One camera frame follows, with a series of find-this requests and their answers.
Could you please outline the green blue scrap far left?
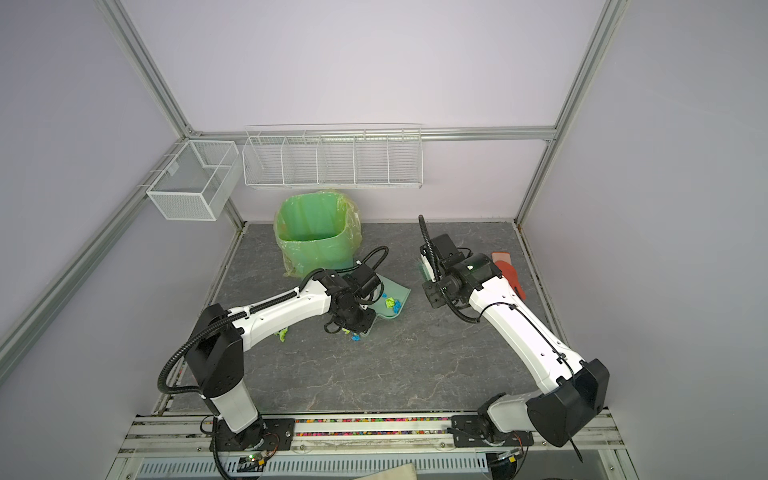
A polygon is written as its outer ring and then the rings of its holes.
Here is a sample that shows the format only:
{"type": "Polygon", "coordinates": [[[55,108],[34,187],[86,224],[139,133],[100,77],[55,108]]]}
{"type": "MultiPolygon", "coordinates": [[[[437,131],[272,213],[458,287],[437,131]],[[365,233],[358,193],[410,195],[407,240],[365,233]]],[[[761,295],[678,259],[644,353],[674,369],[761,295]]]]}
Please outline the green blue scrap far left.
{"type": "Polygon", "coordinates": [[[279,338],[279,341],[281,343],[284,343],[286,341],[288,331],[289,331],[288,328],[284,328],[275,333],[275,335],[279,338]]]}

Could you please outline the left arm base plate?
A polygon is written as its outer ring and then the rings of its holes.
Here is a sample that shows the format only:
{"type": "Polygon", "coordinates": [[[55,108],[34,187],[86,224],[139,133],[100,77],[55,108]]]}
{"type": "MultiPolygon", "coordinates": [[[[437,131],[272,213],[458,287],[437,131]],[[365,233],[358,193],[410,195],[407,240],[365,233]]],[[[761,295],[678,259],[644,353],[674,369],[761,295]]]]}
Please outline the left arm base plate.
{"type": "Polygon", "coordinates": [[[212,441],[220,452],[284,451],[291,448],[295,426],[294,418],[267,418],[257,420],[240,433],[233,433],[221,420],[216,421],[212,430],[212,441]]]}

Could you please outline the red rubber glove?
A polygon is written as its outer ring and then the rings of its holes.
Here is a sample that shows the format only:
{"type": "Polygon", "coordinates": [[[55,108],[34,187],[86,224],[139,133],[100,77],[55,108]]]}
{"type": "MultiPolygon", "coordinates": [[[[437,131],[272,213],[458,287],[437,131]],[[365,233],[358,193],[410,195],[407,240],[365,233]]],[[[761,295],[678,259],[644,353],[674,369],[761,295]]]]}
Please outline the red rubber glove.
{"type": "Polygon", "coordinates": [[[517,270],[512,265],[512,257],[509,252],[493,252],[492,261],[500,269],[503,277],[507,280],[512,290],[521,299],[526,299],[525,291],[520,283],[517,270]]]}

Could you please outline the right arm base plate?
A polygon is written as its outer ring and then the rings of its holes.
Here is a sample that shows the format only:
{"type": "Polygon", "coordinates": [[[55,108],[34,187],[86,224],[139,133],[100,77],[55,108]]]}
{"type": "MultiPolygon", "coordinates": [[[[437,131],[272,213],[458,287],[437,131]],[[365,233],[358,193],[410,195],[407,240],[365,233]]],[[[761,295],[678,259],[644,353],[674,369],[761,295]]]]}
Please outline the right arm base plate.
{"type": "Polygon", "coordinates": [[[477,413],[454,415],[450,418],[448,433],[456,447],[530,447],[533,435],[528,431],[499,431],[492,423],[477,413]]]}

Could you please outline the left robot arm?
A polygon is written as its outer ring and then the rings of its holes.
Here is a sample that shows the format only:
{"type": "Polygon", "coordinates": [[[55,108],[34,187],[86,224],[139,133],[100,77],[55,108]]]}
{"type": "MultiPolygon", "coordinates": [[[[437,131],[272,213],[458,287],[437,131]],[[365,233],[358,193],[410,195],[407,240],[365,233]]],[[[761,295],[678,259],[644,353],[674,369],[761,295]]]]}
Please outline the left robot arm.
{"type": "Polygon", "coordinates": [[[376,318],[373,304],[384,293],[377,268],[388,253],[388,247],[378,246],[352,267],[312,270],[298,286],[267,300],[230,309],[206,307],[192,334],[162,367],[157,389],[171,396],[199,396],[235,434],[255,428],[261,414],[245,386],[245,352],[322,315],[329,316],[328,334],[368,332],[376,318]]]}

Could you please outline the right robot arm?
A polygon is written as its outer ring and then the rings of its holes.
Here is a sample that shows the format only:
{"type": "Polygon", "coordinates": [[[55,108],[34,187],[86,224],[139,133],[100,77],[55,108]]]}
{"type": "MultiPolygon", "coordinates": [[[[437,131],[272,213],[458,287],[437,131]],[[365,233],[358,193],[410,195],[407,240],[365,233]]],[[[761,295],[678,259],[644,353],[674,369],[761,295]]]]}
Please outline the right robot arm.
{"type": "Polygon", "coordinates": [[[487,321],[522,360],[536,392],[500,393],[478,410],[478,435],[500,444],[516,431],[535,431],[555,447],[576,434],[604,408],[610,373],[598,359],[585,360],[527,307],[491,257],[465,255],[447,234],[430,235],[418,220],[423,245],[425,294],[434,308],[447,306],[466,323],[487,321]]]}

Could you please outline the mint green dustpan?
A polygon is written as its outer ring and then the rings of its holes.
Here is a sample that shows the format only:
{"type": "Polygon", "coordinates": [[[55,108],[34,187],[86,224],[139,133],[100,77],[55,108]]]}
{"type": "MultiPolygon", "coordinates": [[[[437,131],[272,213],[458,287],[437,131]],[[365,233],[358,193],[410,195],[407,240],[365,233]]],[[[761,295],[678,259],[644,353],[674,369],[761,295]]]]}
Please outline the mint green dustpan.
{"type": "Polygon", "coordinates": [[[403,312],[411,289],[382,275],[379,279],[381,281],[381,287],[378,289],[380,296],[367,309],[375,313],[374,322],[394,320],[403,312]]]}

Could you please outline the green trash bin with bag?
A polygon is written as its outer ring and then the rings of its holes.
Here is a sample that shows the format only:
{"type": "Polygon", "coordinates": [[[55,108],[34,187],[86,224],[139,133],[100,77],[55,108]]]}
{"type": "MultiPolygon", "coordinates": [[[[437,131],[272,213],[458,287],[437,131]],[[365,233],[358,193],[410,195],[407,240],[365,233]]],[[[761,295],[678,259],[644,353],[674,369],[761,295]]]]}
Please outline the green trash bin with bag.
{"type": "Polygon", "coordinates": [[[301,278],[317,268],[350,267],[363,240],[358,206],[336,191],[291,196],[273,224],[285,275],[301,278]]]}

